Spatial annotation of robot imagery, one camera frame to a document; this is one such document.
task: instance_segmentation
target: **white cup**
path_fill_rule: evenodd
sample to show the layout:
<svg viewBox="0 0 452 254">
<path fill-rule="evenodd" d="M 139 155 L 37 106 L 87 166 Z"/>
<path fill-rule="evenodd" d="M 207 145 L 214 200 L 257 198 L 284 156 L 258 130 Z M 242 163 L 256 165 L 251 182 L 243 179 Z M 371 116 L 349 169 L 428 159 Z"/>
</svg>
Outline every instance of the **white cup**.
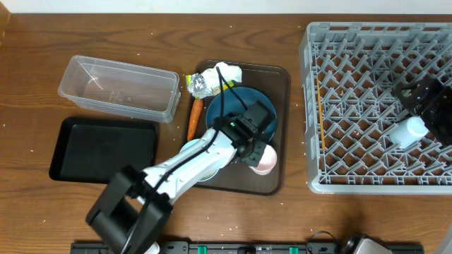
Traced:
<svg viewBox="0 0 452 254">
<path fill-rule="evenodd" d="M 271 147 L 271 145 L 266 145 L 259 165 L 257 165 L 257 167 L 249 166 L 249 168 L 253 169 L 254 173 L 265 176 L 271 172 L 277 161 L 278 156 L 276 155 L 276 151 L 273 147 Z"/>
<path fill-rule="evenodd" d="M 389 134 L 391 142 L 400 143 L 400 149 L 405 149 L 414 142 L 422 139 L 429 129 L 425 128 L 423 120 L 419 116 L 412 116 L 401 123 Z"/>
</svg>

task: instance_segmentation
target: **yellow pencil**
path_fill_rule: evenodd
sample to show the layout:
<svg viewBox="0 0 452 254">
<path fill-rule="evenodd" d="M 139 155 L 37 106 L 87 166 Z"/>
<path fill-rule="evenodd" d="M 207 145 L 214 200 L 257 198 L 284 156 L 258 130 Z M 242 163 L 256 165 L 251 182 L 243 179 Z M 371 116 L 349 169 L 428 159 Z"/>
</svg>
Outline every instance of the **yellow pencil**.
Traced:
<svg viewBox="0 0 452 254">
<path fill-rule="evenodd" d="M 322 138 L 322 150 L 325 152 L 325 136 L 323 135 L 323 116 L 322 116 L 322 103 L 320 96 L 319 77 L 317 77 L 317 97 L 319 100 L 320 136 Z"/>
</svg>

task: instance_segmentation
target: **blue bowl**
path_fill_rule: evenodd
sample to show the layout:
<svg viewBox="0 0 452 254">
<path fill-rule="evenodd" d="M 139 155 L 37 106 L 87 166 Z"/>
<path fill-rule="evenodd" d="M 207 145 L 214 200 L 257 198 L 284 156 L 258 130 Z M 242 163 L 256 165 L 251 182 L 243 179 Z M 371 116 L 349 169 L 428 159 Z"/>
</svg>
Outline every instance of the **blue bowl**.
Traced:
<svg viewBox="0 0 452 254">
<path fill-rule="evenodd" d="M 276 116 L 276 110 L 273 106 L 273 103 L 258 90 L 249 88 L 249 87 L 234 87 L 234 92 L 239 95 L 239 97 L 244 101 L 245 105 L 249 108 L 252 104 L 257 101 L 262 102 L 268 109 L 270 109 Z M 212 127 L 213 119 L 220 116 L 220 106 L 221 106 L 221 95 L 217 95 L 213 101 L 210 103 L 209 108 L 207 109 L 206 114 L 206 125 L 207 128 Z M 244 113 L 245 109 L 242 106 L 242 103 L 232 94 L 230 90 L 226 90 L 223 92 L 223 96 L 225 97 L 225 108 L 224 115 L 228 113 L 237 112 Z M 275 135 L 277 119 L 273 120 L 270 125 L 267 127 L 263 135 L 261 136 L 263 141 L 270 141 L 273 135 Z"/>
</svg>

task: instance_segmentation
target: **plastic crate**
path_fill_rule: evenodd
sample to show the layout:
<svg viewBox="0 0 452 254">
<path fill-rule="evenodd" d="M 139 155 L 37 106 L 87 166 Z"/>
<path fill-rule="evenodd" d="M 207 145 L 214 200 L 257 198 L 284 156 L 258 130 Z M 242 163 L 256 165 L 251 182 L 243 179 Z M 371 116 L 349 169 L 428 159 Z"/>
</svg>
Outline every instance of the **plastic crate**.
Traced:
<svg viewBox="0 0 452 254">
<path fill-rule="evenodd" d="M 431 133 L 404 150 L 388 138 L 410 116 L 392 95 L 394 85 L 427 75 L 451 85 L 451 34 L 450 23 L 308 25 L 299 59 L 313 192 L 452 194 L 452 146 Z"/>
</svg>

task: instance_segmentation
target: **orange carrot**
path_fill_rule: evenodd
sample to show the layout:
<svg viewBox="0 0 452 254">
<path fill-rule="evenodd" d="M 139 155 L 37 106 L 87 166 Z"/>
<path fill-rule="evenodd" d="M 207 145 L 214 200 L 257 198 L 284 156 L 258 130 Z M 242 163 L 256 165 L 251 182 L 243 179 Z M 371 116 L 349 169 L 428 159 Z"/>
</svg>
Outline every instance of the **orange carrot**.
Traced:
<svg viewBox="0 0 452 254">
<path fill-rule="evenodd" d="M 195 99 L 191 108 L 189 134 L 187 135 L 187 141 L 192 140 L 195 137 L 196 128 L 198 127 L 199 118 L 203 111 L 204 101 L 202 99 Z"/>
</svg>

